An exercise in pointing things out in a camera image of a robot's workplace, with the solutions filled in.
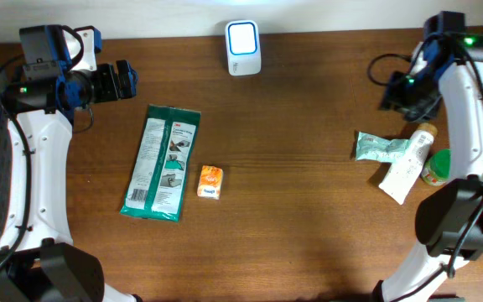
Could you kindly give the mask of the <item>teal snack packet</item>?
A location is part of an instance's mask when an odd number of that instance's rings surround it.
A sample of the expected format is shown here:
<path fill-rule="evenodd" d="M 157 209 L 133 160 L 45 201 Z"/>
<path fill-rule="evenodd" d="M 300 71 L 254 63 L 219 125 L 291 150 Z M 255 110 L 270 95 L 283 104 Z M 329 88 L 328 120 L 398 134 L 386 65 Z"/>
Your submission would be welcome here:
<path fill-rule="evenodd" d="M 405 153 L 410 142 L 408 139 L 388 140 L 359 132 L 356 140 L 356 161 L 371 160 L 393 164 Z"/>

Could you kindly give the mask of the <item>green lid jar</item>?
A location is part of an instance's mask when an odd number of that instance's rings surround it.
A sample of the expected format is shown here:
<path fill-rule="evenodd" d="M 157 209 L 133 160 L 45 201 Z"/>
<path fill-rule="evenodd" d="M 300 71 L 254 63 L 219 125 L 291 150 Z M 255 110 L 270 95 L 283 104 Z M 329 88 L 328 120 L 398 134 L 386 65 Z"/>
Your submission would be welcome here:
<path fill-rule="evenodd" d="M 444 185 L 449 179 L 450 157 L 449 149 L 441 149 L 431 156 L 423 167 L 421 179 L 428 185 Z"/>

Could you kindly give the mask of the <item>white tube gold cap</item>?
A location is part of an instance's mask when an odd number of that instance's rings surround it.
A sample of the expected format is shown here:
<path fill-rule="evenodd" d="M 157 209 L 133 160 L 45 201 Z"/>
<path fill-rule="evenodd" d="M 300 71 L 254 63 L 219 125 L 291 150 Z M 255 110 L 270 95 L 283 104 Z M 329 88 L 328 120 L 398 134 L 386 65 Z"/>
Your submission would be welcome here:
<path fill-rule="evenodd" d="M 420 176 L 438 129 L 430 123 L 421 123 L 408 140 L 403 156 L 393 163 L 379 188 L 402 205 Z"/>

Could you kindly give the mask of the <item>green 3M gloves package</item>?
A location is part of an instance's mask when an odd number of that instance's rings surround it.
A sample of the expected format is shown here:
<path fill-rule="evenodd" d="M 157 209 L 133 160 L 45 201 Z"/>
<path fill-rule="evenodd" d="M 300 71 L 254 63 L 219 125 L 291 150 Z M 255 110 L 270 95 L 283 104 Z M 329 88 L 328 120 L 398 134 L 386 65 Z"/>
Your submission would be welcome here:
<path fill-rule="evenodd" d="M 120 213 L 179 221 L 201 113 L 150 105 Z"/>

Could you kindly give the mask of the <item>small orange carton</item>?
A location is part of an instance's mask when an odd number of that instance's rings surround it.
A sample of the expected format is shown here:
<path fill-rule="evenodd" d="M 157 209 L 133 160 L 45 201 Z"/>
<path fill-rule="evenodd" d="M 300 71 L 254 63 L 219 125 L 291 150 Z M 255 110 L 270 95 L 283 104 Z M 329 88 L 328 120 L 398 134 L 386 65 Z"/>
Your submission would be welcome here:
<path fill-rule="evenodd" d="M 197 195 L 201 198 L 219 200 L 223 179 L 224 172 L 221 168 L 203 165 L 197 186 Z"/>

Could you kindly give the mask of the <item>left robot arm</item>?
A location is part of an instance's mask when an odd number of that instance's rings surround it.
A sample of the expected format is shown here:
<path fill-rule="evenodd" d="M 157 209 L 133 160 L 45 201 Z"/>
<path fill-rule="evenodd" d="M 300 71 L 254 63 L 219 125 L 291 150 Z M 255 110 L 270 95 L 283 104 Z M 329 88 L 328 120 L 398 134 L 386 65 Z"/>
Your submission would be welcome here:
<path fill-rule="evenodd" d="M 0 236 L 0 301 L 138 301 L 106 284 L 100 261 L 73 245 L 66 215 L 66 159 L 74 111 L 136 95 L 125 60 L 79 69 L 38 61 L 1 94 L 12 162 Z"/>

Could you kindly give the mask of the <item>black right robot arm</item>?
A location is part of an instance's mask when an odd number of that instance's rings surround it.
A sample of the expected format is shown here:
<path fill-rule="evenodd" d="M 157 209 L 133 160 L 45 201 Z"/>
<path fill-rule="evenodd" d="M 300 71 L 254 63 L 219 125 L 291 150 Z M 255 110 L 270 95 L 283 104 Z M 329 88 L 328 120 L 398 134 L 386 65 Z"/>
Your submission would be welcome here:
<path fill-rule="evenodd" d="M 423 128 L 439 109 L 446 112 L 449 179 L 419 204 L 413 249 L 371 294 L 375 301 L 430 301 L 483 254 L 483 35 L 467 32 L 463 13 L 443 11 L 425 22 L 409 69 L 385 83 L 381 109 Z"/>

